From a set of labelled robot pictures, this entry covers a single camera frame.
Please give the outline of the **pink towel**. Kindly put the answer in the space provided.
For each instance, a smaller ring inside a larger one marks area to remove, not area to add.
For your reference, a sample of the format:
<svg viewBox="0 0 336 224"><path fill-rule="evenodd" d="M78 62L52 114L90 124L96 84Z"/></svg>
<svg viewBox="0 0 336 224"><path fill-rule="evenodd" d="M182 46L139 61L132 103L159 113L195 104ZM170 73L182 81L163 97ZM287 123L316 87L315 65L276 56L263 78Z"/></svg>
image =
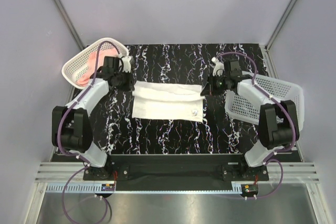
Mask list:
<svg viewBox="0 0 336 224"><path fill-rule="evenodd" d="M98 56L98 66L97 66L97 68L100 68L101 66L103 66L105 56L115 57L117 55L118 55L118 52L115 48L100 50L99 51L99 56ZM81 87L85 87L89 83L90 77L94 74L94 71L95 71L96 58L97 58L97 52L96 51L92 52L89 55L89 58L88 58L88 61L87 61L88 69L76 81L77 85L79 85Z"/></svg>

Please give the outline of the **white towel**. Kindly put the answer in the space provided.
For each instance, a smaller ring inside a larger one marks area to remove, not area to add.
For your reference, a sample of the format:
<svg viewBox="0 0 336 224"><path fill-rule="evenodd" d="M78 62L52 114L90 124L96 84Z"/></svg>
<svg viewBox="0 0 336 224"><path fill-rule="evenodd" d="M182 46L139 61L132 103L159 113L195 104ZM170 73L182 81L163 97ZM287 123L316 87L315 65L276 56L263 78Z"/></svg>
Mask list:
<svg viewBox="0 0 336 224"><path fill-rule="evenodd" d="M149 120L203 121L202 86L137 81L132 117Z"/></svg>

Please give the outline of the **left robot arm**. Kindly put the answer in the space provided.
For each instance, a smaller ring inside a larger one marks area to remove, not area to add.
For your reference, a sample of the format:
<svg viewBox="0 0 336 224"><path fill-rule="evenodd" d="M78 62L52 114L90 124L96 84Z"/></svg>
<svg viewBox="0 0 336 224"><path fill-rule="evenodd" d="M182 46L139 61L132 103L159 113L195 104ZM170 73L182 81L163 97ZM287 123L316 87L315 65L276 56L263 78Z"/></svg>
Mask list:
<svg viewBox="0 0 336 224"><path fill-rule="evenodd" d="M52 144L66 156L74 156L95 167L103 180L113 175L107 154L93 140L90 115L110 91L134 90L132 56L105 57L103 66L90 76L88 85L65 106L52 111Z"/></svg>

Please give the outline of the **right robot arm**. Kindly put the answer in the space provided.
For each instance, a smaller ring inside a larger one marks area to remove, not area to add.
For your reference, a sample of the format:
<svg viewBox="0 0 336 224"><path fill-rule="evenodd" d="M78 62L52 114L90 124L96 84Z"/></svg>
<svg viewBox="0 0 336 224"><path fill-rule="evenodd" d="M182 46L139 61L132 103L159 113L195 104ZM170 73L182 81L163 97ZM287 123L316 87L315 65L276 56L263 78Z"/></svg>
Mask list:
<svg viewBox="0 0 336 224"><path fill-rule="evenodd" d="M288 92L299 87L242 71L237 60L220 62L212 58L213 72L201 91L202 96L225 95L225 111L235 120L258 126L258 141L243 157L239 176L250 180L257 167L265 165L273 155L294 145L302 128L296 101Z"/></svg>

